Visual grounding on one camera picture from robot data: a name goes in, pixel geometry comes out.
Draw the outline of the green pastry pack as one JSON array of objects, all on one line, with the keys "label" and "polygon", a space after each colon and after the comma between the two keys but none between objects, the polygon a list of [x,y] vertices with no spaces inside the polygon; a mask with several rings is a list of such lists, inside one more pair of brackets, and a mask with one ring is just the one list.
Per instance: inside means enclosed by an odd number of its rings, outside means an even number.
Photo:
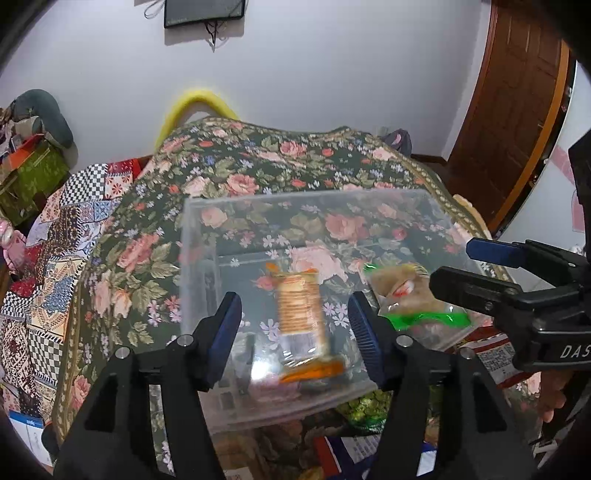
[{"label": "green pastry pack", "polygon": [[447,350],[476,327],[465,309],[434,296],[430,274],[419,264],[367,263],[363,274],[376,299],[377,314],[386,318],[394,330],[410,335],[429,349]]}]

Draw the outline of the blue white snack bag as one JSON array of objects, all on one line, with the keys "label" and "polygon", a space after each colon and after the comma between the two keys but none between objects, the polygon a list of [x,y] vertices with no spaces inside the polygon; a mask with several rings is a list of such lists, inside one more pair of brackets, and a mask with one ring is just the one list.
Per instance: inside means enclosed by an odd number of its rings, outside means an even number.
[{"label": "blue white snack bag", "polygon": [[406,448],[369,436],[314,440],[325,479],[419,479],[434,471],[437,449],[425,442]]}]

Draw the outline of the orange cracker pack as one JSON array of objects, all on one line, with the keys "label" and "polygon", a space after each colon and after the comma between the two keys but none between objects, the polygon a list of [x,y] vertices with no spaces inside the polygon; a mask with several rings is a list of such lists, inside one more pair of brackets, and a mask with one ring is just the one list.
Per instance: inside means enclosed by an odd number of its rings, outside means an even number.
[{"label": "orange cracker pack", "polygon": [[345,365],[332,354],[322,310],[318,271],[284,272],[266,265],[276,291],[283,367],[280,383],[317,381],[342,375]]}]

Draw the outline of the red snack bag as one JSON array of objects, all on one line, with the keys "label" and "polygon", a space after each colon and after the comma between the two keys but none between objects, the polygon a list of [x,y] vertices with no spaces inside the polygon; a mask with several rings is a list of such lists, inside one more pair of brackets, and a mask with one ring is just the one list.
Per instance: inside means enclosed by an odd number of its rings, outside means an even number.
[{"label": "red snack bag", "polygon": [[515,349],[508,336],[493,326],[479,327],[458,347],[472,349],[500,389],[507,389],[529,379],[532,373],[518,370],[513,364]]}]

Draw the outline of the white heart sticker door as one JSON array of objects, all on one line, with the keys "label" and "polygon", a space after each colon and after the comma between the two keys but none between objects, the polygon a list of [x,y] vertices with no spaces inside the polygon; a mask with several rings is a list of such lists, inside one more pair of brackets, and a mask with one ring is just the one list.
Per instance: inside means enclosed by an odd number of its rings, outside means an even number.
[{"label": "white heart sticker door", "polygon": [[504,242],[527,239],[581,254],[585,246],[583,211],[578,203],[568,149],[590,129],[590,76],[580,63],[560,134],[535,187],[509,226]]}]

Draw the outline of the green pea snack bag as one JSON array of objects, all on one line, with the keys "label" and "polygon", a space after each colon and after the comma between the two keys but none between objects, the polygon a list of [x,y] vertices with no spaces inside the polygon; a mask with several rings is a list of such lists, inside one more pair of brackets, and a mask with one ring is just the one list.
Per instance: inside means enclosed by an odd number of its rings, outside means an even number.
[{"label": "green pea snack bag", "polygon": [[381,433],[384,430],[393,395],[380,389],[342,403],[335,410],[352,427],[369,433]]}]

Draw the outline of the white blue paper box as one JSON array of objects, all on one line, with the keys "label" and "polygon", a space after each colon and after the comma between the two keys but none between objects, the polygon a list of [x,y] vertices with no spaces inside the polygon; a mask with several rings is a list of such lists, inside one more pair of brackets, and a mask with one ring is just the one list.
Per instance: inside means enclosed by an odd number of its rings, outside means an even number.
[{"label": "white blue paper box", "polygon": [[31,417],[12,410],[9,411],[8,417],[14,430],[33,456],[42,465],[52,467],[53,462],[50,454],[42,443],[43,421],[40,418]]}]

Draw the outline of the dark bag on floor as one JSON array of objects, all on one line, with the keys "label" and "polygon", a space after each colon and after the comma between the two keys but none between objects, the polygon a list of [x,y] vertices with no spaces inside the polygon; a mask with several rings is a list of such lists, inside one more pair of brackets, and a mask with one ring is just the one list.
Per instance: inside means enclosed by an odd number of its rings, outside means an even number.
[{"label": "dark bag on floor", "polygon": [[410,133],[404,129],[397,129],[381,137],[381,140],[400,154],[412,156],[412,139]]}]

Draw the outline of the wooden wardrobe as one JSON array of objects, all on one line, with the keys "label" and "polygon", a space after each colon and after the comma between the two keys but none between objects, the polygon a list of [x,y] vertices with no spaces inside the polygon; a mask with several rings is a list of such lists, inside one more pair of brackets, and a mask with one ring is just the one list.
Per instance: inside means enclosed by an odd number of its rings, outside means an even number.
[{"label": "wooden wardrobe", "polygon": [[574,58],[537,1],[494,1],[448,188],[496,233],[517,213],[564,120]]}]

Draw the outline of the pink rabbit toy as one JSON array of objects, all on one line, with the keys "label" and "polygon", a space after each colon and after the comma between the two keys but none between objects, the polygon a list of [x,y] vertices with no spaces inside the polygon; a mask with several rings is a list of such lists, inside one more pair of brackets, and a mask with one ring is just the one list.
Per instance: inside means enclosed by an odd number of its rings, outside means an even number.
[{"label": "pink rabbit toy", "polygon": [[0,222],[0,234],[4,260],[11,272],[17,272],[24,262],[26,237],[6,219]]}]

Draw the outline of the patchwork quilt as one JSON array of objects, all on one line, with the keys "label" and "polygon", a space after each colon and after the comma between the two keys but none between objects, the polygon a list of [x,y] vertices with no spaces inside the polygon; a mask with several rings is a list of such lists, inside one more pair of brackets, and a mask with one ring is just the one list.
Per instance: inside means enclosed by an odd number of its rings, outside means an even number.
[{"label": "patchwork quilt", "polygon": [[49,421],[73,293],[105,224],[146,165],[93,164],[51,194],[1,302],[1,401]]}]

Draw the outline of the clutter pile of cloths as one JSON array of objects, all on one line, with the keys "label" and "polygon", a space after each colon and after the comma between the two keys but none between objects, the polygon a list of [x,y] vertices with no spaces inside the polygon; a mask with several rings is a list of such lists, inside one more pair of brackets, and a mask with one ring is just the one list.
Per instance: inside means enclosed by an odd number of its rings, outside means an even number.
[{"label": "clutter pile of cloths", "polygon": [[1,110],[1,164],[8,171],[16,170],[45,137],[43,122],[38,116],[16,120],[12,107]]}]

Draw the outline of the yellow plush hoop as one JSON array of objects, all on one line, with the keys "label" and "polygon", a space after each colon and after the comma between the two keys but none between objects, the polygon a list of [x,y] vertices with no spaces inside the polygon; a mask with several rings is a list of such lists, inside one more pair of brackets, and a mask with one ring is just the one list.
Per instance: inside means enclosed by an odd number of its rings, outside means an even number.
[{"label": "yellow plush hoop", "polygon": [[180,95],[165,115],[155,141],[154,150],[157,151],[171,132],[179,125],[183,125],[195,113],[212,114],[233,120],[239,119],[235,111],[211,90],[187,90]]}]

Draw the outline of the grey pillow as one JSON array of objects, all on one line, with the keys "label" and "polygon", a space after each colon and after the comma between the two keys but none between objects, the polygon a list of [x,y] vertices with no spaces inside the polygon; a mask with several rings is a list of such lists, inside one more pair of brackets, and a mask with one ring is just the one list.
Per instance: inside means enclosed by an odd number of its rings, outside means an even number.
[{"label": "grey pillow", "polygon": [[57,101],[47,91],[32,89],[18,96],[11,107],[16,120],[38,116],[43,122],[45,139],[52,145],[67,150],[73,145],[73,134],[62,115]]}]

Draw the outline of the small black wall monitor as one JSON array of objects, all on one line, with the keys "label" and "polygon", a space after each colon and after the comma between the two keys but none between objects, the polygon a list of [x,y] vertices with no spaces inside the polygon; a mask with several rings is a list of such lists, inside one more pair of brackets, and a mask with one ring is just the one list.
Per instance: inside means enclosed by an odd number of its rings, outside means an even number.
[{"label": "small black wall monitor", "polygon": [[166,0],[163,26],[173,28],[242,19],[245,3],[245,0]]}]

